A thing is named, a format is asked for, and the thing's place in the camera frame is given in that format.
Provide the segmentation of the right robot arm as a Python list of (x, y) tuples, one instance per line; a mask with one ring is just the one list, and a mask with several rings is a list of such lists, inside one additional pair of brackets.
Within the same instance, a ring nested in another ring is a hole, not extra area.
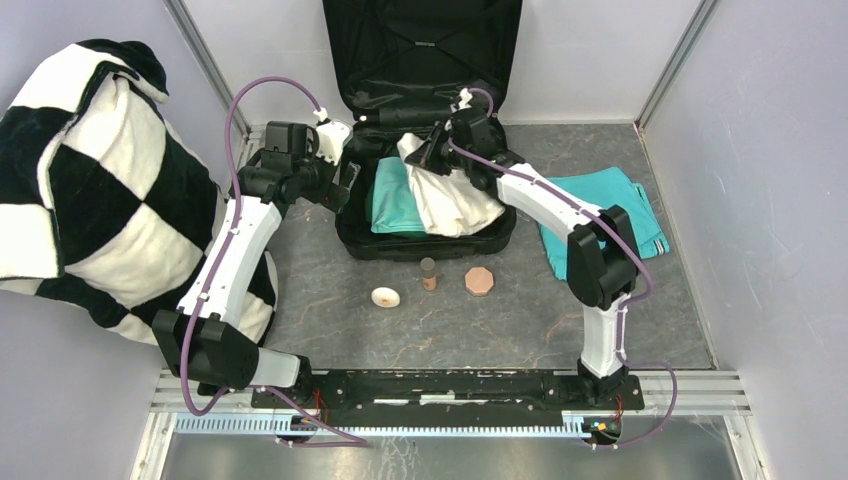
[(639, 299), (637, 279), (649, 276), (626, 210), (602, 208), (544, 178), (508, 149), (499, 122), (481, 108), (453, 112), (425, 138), (403, 135), (398, 150), (416, 172), (438, 179), (463, 173), (473, 192), (523, 211), (563, 242), (566, 282), (583, 305), (578, 396), (591, 408), (606, 406), (629, 374), (626, 316)]

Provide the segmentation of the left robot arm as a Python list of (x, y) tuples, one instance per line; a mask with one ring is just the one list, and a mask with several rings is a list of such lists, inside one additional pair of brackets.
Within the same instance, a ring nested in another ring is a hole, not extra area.
[(195, 283), (176, 310), (159, 311), (152, 329), (171, 372), (218, 388), (273, 386), (290, 407), (314, 394), (304, 358), (262, 348), (239, 331), (248, 286), (288, 210), (303, 198), (338, 213), (359, 169), (339, 167), (351, 126), (270, 122), (265, 144), (237, 172), (221, 229)]

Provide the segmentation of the white shirt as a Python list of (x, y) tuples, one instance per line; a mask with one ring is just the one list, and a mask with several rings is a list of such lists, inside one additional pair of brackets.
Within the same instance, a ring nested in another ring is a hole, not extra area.
[(407, 163), (404, 166), (418, 215), (429, 235), (473, 235), (506, 211), (499, 201), (477, 190), (462, 170), (441, 176)]

